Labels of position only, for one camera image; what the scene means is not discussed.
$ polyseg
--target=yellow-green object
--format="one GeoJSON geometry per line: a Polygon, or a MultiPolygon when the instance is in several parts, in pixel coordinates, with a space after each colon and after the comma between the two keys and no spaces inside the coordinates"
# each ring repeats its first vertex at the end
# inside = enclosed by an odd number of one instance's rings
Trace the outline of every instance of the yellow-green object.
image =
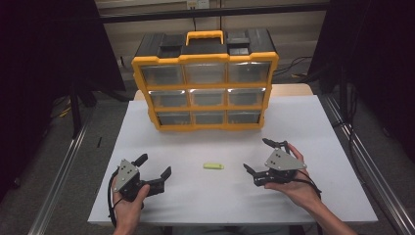
{"type": "Polygon", "coordinates": [[[204,168],[208,169],[224,169],[225,166],[223,164],[215,164],[215,163],[205,163],[204,168]]]}
{"type": "Polygon", "coordinates": [[[279,57],[266,29],[147,34],[132,61],[158,130],[258,129],[279,57]]]}

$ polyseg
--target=black horizontal bar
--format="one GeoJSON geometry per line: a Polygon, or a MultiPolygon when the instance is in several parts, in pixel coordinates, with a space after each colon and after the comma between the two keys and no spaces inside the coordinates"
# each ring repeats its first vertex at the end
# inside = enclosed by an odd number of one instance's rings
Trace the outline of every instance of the black horizontal bar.
{"type": "Polygon", "coordinates": [[[273,13],[295,13],[295,12],[315,12],[326,11],[330,3],[310,3],[310,4],[292,4],[292,5],[275,5],[251,8],[214,8],[200,10],[184,10],[170,12],[140,13],[140,14],[123,14],[123,15],[103,15],[100,18],[90,19],[62,19],[55,20],[60,22],[100,22],[103,24],[127,23],[127,22],[145,22],[158,20],[175,20],[190,18],[207,18],[207,17],[226,17],[242,15],[260,15],[273,13]]]}

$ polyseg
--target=person's right hand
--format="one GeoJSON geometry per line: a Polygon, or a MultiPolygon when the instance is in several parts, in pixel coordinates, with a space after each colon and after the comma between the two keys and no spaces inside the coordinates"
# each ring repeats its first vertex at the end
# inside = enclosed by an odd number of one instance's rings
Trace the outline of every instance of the person's right hand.
{"type": "MultiPolygon", "coordinates": [[[[294,156],[304,163],[304,157],[296,149],[296,147],[291,144],[288,144],[288,146],[291,152],[293,152],[294,156]]],[[[307,170],[300,169],[300,171],[308,175],[307,170]]],[[[297,173],[296,178],[309,181],[309,179],[301,173],[297,173]]],[[[266,183],[264,188],[277,190],[286,194],[297,206],[302,208],[311,207],[313,204],[320,201],[314,189],[310,185],[302,182],[292,181],[286,184],[266,183]]]]}

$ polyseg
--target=human hand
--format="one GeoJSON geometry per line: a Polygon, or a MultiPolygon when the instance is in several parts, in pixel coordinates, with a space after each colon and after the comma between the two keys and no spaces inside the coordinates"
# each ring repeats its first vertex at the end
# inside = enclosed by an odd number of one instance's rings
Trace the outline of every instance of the human hand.
{"type": "MultiPolygon", "coordinates": [[[[302,154],[294,147],[292,144],[288,144],[291,152],[293,152],[294,156],[304,163],[304,157],[302,154]]],[[[302,173],[308,175],[306,169],[300,169],[302,173]]],[[[296,179],[306,180],[309,181],[309,178],[302,173],[298,173],[296,179]]],[[[317,193],[314,189],[305,183],[292,181],[286,184],[279,184],[279,183],[266,183],[264,185],[265,189],[273,189],[280,191],[287,195],[297,206],[308,209],[312,207],[316,202],[321,202],[318,198],[317,193]]]]}
{"type": "MultiPolygon", "coordinates": [[[[113,187],[115,187],[116,178],[113,180],[113,187]]],[[[132,234],[137,228],[140,221],[141,206],[144,199],[150,191],[150,185],[144,185],[137,194],[133,202],[122,200],[122,195],[119,192],[113,192],[113,205],[115,205],[116,214],[116,229],[115,235],[132,234]]]]}

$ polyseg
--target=wall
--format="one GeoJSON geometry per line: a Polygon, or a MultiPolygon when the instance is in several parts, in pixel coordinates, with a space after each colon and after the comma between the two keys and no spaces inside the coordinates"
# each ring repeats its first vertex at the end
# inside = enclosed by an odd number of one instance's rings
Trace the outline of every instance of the wall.
{"type": "MultiPolygon", "coordinates": [[[[328,0],[210,0],[211,8],[237,8],[271,6],[300,3],[327,2],[328,0]]],[[[96,0],[101,15],[137,14],[187,9],[182,0],[96,0]]],[[[288,65],[301,56],[312,56],[323,24],[325,12],[284,13],[222,18],[195,19],[197,30],[220,29],[232,31],[252,27],[266,27],[271,34],[280,55],[280,66],[288,65]]],[[[145,33],[183,33],[194,30],[192,19],[148,21],[134,23],[107,23],[108,37],[115,57],[123,57],[125,62],[134,56],[145,33]]]]}

